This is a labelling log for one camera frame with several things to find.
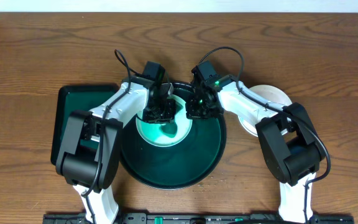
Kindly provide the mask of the mint plate top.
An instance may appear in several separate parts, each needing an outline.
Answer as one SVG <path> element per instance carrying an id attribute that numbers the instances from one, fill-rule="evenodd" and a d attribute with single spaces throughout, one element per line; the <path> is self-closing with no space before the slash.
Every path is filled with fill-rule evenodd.
<path id="1" fill-rule="evenodd" d="M 176 113 L 171 123 L 146 123 L 135 119 L 136 128 L 147 143 L 157 147 L 171 147 L 184 140 L 190 133 L 193 121 L 186 117 L 185 101 L 179 96 L 172 95 L 175 100 Z"/>

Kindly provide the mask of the white plate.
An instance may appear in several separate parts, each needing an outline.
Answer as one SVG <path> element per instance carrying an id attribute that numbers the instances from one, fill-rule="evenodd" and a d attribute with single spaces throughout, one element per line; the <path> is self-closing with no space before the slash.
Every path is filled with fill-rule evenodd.
<path id="1" fill-rule="evenodd" d="M 285 106 L 289 106 L 292 104 L 292 101 L 287 96 L 287 94 L 275 86 L 256 85 L 251 87 L 250 90 L 271 102 L 279 103 Z M 248 133 L 257 137 L 257 131 L 254 123 L 251 123 L 250 121 L 246 121 L 244 118 L 241 118 L 240 116 L 238 116 L 238 120 L 241 123 L 242 127 Z"/>

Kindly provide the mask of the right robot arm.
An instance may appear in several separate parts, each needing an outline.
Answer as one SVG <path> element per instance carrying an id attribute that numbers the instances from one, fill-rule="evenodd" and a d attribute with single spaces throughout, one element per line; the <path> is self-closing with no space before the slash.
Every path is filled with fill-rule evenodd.
<path id="1" fill-rule="evenodd" d="M 316 176 L 328 150 L 320 140 L 305 108 L 265 99 L 232 75 L 193 75 L 194 95 L 186 102 L 189 119 L 217 117 L 232 112 L 258 137 L 264 161 L 280 182 L 279 215 L 282 220 L 309 223 L 310 187 L 328 175 Z"/>

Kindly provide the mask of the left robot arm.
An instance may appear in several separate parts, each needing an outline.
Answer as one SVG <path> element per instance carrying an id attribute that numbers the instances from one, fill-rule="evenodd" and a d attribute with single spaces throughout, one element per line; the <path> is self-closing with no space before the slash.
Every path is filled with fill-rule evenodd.
<path id="1" fill-rule="evenodd" d="M 139 112 L 152 112 L 154 123 L 175 115 L 173 85 L 155 78 L 129 77 L 105 102 L 90 110 L 73 110 L 65 126 L 55 161 L 57 174 L 80 194 L 85 220 L 114 223 L 119 205 L 112 181 L 122 149 L 122 130 Z"/>

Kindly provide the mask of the round dark green tray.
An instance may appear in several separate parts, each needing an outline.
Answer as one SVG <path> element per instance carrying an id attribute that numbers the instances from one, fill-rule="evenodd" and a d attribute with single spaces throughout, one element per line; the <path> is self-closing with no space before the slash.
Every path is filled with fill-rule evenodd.
<path id="1" fill-rule="evenodd" d="M 193 90 L 174 83 L 174 95 L 187 100 Z M 121 163 L 136 180 L 157 189 L 180 189 L 203 180 L 217 166 L 226 145 L 222 116 L 192 119 L 187 137 L 171 147 L 157 147 L 140 136 L 133 117 L 123 130 Z"/>

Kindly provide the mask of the rectangular dark green tray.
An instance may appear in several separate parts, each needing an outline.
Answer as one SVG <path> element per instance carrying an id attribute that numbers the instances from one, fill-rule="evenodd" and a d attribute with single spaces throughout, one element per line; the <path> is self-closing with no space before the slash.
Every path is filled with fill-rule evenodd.
<path id="1" fill-rule="evenodd" d="M 66 85 L 58 92 L 50 161 L 57 162 L 69 115 L 74 110 L 88 111 L 108 100 L 119 87 L 116 84 Z"/>

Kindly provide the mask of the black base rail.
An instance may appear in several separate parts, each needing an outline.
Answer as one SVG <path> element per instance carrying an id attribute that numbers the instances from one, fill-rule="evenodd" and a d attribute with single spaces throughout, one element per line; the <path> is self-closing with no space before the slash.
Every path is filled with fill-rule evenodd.
<path id="1" fill-rule="evenodd" d="M 243 216 L 235 215 L 150 215 L 146 213 L 123 213 L 115 224 L 227 224 L 227 223 L 285 223 L 277 214 L 260 213 Z M 347 215 L 313 215 L 311 224 L 354 224 L 354 218 Z M 89 223 L 83 213 L 45 214 L 43 224 Z"/>

